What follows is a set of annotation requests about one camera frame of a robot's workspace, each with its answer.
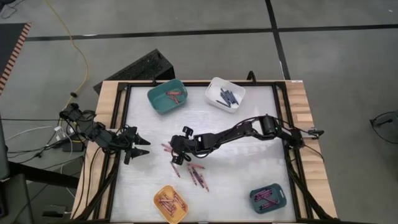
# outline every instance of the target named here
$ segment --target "table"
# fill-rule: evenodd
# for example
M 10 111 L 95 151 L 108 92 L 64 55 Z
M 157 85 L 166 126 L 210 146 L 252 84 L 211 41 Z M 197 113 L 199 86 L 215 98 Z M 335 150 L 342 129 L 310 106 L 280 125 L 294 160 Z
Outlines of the table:
M 250 82 L 249 80 L 232 80 L 233 82 Z M 103 83 L 103 88 L 101 90 L 98 105 L 96 109 L 97 117 L 95 121 L 102 122 L 107 127 L 111 125 L 113 110 L 114 110 L 114 103 L 116 101 L 116 92 L 118 89 L 118 84 L 121 81 L 105 81 Z M 151 81 L 128 81 L 129 83 L 150 83 Z M 196 80 L 190 80 L 185 82 L 197 82 Z M 274 80 L 258 80 L 257 82 L 274 82 Z M 310 107 L 308 105 L 307 96 L 305 93 L 304 85 L 302 81 L 282 81 L 285 82 L 287 94 L 289 96 L 289 103 L 290 109 L 292 111 L 292 117 L 294 121 L 294 125 L 298 128 L 311 128 L 313 127 L 313 120 L 311 116 Z M 126 93 L 121 93 L 121 103 L 119 104 L 118 113 L 116 116 L 116 124 L 120 124 L 122 120 L 122 111 L 124 108 L 124 95 Z M 285 105 L 283 103 L 280 104 L 282 111 L 285 111 Z M 317 140 L 305 140 L 306 145 L 316 149 L 320 152 L 320 147 Z M 86 152 L 86 164 L 90 164 L 94 153 L 97 149 L 97 145 L 93 142 L 88 144 L 88 149 Z M 331 216 L 336 217 L 336 210 L 333 203 L 333 199 L 330 192 L 330 187 L 328 183 L 328 178 L 326 175 L 325 166 L 322 162 L 322 159 L 319 158 L 314 152 L 303 148 L 300 151 L 301 160 L 303 164 L 303 170 L 305 174 L 305 179 L 307 182 L 307 187 L 317 202 L 323 207 L 323 209 Z M 90 166 L 85 166 L 84 173 L 85 173 L 85 183 L 84 183 L 84 190 L 83 190 L 83 179 L 80 178 L 79 187 L 76 192 L 76 200 L 73 204 L 73 212 L 76 210 L 80 195 L 82 194 L 83 190 L 83 198 L 81 200 L 81 205 L 76 211 L 76 215 L 80 214 L 86 205 L 86 197 L 88 193 L 88 202 L 93 198 L 94 194 L 98 189 L 98 183 L 100 181 L 101 176 L 101 168 L 103 166 L 104 161 L 104 154 L 100 151 L 97 153 L 96 157 L 94 158 L 93 167 L 91 171 L 91 181 L 90 181 L 90 188 L 89 192 L 87 191 L 87 186 L 89 184 L 88 175 L 90 173 Z M 101 201 L 101 209 L 99 211 L 99 218 L 104 218 L 106 214 L 106 203 L 108 201 L 108 194 L 109 189 L 105 192 L 102 201 Z M 304 199 L 300 190 L 297 188 L 297 197 L 298 197 L 298 204 L 300 207 L 300 214 L 302 218 L 307 217 L 307 213 L 305 210 Z

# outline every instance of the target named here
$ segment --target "concrete floor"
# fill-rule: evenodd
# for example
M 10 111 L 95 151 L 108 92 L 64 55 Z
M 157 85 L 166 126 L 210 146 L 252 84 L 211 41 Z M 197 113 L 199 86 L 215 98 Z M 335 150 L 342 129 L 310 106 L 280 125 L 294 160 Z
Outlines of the concrete floor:
M 262 0 L 86 0 L 51 1 L 74 35 L 198 29 L 270 28 Z M 394 24 L 396 1 L 272 1 L 278 27 Z M 26 0 L 8 20 L 33 22 L 30 37 L 66 35 L 44 0 Z M 396 110 L 398 30 L 281 33 L 294 80 L 304 80 L 312 115 L 326 131 L 320 140 L 338 216 L 343 220 L 395 223 L 398 219 L 398 149 L 379 139 L 369 119 Z M 95 109 L 92 86 L 158 48 L 177 78 L 283 79 L 271 33 L 140 37 L 76 41 L 90 66 L 90 78 L 76 100 Z M 57 118 L 85 67 L 69 41 L 26 42 L 0 97 L 4 118 Z M 6 137 L 55 122 L 4 122 Z M 11 150 L 45 144 L 51 130 L 7 142 Z M 16 161 L 29 158 L 18 157 Z M 52 150 L 27 163 L 43 168 L 65 160 Z M 65 189 L 46 189 L 42 198 Z M 37 202 L 45 199 L 38 197 Z

